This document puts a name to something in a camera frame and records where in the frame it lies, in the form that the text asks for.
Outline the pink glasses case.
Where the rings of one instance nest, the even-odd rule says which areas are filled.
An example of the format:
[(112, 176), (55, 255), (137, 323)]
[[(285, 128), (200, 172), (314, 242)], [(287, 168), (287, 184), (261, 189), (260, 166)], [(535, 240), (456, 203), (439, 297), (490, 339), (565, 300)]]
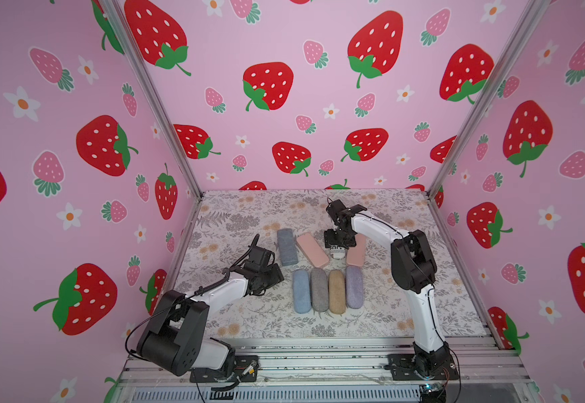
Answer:
[(329, 256), (311, 233), (297, 236), (296, 243), (307, 261), (314, 268), (322, 269), (329, 264)]

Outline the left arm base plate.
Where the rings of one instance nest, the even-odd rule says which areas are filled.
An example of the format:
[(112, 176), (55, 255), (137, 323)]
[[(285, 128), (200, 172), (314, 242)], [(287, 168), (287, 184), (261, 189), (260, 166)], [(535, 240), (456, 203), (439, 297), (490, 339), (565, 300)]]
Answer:
[(192, 369), (189, 380), (192, 383), (252, 383), (257, 381), (260, 361), (258, 355), (228, 357), (220, 369)]

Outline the pink case black sunglasses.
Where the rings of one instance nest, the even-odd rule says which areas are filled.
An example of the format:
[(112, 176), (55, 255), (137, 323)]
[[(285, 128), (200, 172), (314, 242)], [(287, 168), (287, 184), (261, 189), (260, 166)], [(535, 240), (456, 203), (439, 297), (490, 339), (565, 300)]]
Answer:
[(366, 260), (366, 236), (358, 233), (355, 241), (356, 245), (349, 247), (346, 252), (346, 263), (349, 266), (362, 268)]

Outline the tan woven glasses case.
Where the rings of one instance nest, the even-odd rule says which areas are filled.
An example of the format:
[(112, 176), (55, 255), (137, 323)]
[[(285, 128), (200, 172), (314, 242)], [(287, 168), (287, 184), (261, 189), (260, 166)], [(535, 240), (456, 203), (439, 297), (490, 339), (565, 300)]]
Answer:
[(329, 272), (329, 310), (335, 315), (346, 312), (346, 278), (340, 270)]

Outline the purple case brown lining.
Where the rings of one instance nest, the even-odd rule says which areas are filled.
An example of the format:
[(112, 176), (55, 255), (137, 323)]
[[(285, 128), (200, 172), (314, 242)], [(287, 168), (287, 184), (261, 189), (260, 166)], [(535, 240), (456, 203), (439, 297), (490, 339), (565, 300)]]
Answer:
[(346, 304), (352, 309), (364, 305), (364, 276), (361, 267), (349, 265), (346, 268)]

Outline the grey fabric glasses case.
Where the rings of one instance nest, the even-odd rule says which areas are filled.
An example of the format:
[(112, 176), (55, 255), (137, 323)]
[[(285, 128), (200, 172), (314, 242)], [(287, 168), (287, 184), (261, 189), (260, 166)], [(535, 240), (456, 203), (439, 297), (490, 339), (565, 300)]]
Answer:
[(324, 269), (311, 270), (310, 291), (312, 308), (316, 312), (329, 310), (329, 279)]

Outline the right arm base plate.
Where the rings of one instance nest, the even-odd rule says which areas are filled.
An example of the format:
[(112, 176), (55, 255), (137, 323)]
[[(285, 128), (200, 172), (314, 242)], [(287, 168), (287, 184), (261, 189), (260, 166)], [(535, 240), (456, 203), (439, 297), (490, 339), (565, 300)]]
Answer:
[(383, 369), (396, 381), (459, 380), (459, 369), (451, 353), (442, 350), (434, 354), (389, 354)]

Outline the blue fabric glasses case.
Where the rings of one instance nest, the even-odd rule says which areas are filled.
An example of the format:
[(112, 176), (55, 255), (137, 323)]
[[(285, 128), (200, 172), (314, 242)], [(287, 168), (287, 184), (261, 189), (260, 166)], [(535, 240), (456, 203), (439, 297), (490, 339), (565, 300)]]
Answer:
[(295, 270), (292, 275), (294, 291), (294, 311), (306, 314), (312, 309), (309, 273), (306, 270)]

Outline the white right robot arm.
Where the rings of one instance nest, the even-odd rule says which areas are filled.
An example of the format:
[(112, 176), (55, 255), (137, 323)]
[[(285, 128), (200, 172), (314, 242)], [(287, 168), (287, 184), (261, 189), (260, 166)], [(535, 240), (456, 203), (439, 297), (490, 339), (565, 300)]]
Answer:
[(435, 312), (437, 265), (426, 234), (398, 228), (361, 205), (348, 208), (340, 200), (329, 199), (326, 212), (334, 224), (324, 232), (324, 244), (332, 257), (342, 259), (356, 248), (358, 235), (389, 253), (393, 280), (405, 292), (413, 318), (415, 366), (425, 373), (442, 367), (451, 353)]

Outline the green case purple glasses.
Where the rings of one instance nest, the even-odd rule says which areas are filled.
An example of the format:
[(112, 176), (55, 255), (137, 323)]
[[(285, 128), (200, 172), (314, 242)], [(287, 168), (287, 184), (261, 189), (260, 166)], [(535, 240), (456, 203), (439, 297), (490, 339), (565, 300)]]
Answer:
[(293, 266), (299, 263), (296, 237), (291, 228), (281, 228), (277, 231), (277, 245), (283, 267)]

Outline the newspaper print glasses case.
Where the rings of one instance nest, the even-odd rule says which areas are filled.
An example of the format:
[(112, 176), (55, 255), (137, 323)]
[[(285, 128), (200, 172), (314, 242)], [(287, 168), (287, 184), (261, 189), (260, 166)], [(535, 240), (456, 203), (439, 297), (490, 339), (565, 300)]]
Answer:
[(332, 256), (333, 259), (336, 260), (343, 260), (344, 258), (346, 258), (347, 255), (347, 248), (341, 247), (341, 246), (331, 246), (330, 247), (330, 254)]

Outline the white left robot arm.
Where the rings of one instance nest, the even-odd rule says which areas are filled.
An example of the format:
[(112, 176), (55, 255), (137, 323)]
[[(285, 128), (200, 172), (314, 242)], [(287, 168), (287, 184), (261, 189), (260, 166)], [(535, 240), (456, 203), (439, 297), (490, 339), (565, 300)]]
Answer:
[(236, 371), (235, 349), (205, 337), (209, 316), (244, 297), (260, 297), (283, 280), (275, 254), (253, 244), (217, 282), (192, 295), (166, 292), (143, 322), (136, 348), (127, 352), (176, 376), (190, 373), (198, 382), (229, 379)]

